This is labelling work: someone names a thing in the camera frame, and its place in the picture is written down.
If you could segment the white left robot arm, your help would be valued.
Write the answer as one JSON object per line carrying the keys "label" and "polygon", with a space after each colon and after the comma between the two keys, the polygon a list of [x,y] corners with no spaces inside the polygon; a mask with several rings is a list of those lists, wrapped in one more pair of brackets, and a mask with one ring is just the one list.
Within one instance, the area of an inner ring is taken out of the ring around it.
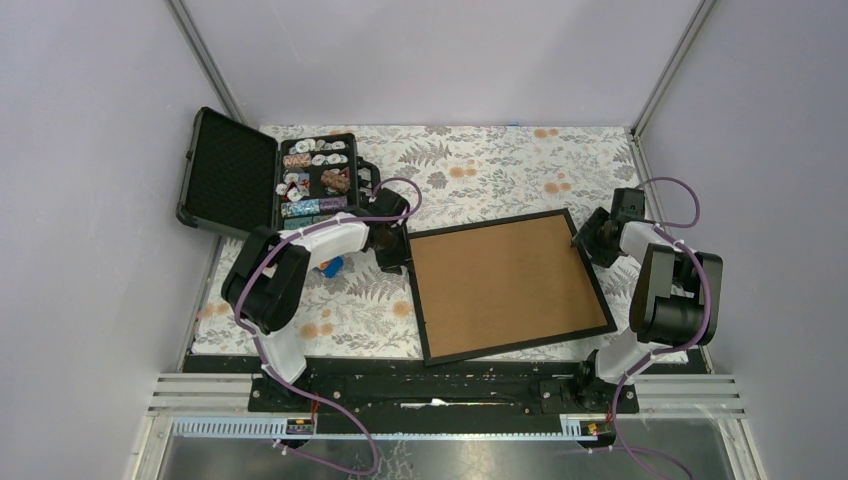
{"label": "white left robot arm", "polygon": [[400,274],[411,261],[406,223],[422,204],[379,184],[365,207],[347,207],[294,230],[258,227],[244,241],[221,287],[237,326],[253,341],[261,368],[275,380],[272,398],[288,411],[309,401],[300,377],[307,361],[291,323],[309,273],[354,252],[372,251],[384,272]]}

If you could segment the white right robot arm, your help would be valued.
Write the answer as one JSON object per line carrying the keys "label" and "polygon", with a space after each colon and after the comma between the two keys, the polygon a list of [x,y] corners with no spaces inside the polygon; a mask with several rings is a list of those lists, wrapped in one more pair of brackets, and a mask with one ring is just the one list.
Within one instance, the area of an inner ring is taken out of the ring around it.
{"label": "white right robot arm", "polygon": [[640,267],[628,327],[590,354],[573,386],[575,402],[589,412],[601,410],[613,387],[630,384],[659,357],[708,344],[717,328],[723,259],[670,236],[647,219],[645,206],[643,191],[618,188],[610,208],[596,209],[572,239],[598,267],[624,257]]}

